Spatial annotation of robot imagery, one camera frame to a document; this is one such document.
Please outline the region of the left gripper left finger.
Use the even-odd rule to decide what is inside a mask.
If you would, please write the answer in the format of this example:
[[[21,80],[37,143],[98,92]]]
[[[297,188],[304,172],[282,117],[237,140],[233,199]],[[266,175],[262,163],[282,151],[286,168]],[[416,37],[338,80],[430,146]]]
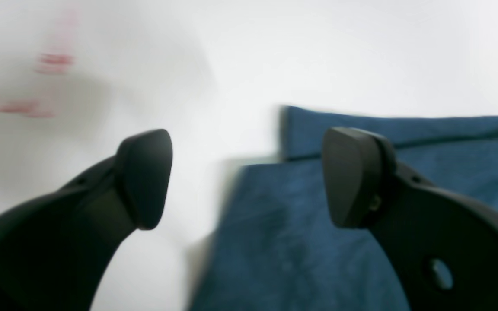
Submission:
[[[169,133],[125,139],[61,189],[0,214],[0,311],[88,311],[117,248],[162,217]]]

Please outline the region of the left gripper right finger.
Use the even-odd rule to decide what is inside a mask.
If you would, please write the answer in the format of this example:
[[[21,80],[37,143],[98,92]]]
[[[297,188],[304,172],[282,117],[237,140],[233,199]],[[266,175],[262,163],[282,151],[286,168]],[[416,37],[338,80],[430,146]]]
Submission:
[[[329,214],[368,229],[413,311],[498,311],[498,211],[396,161],[389,140],[334,127],[322,142]]]

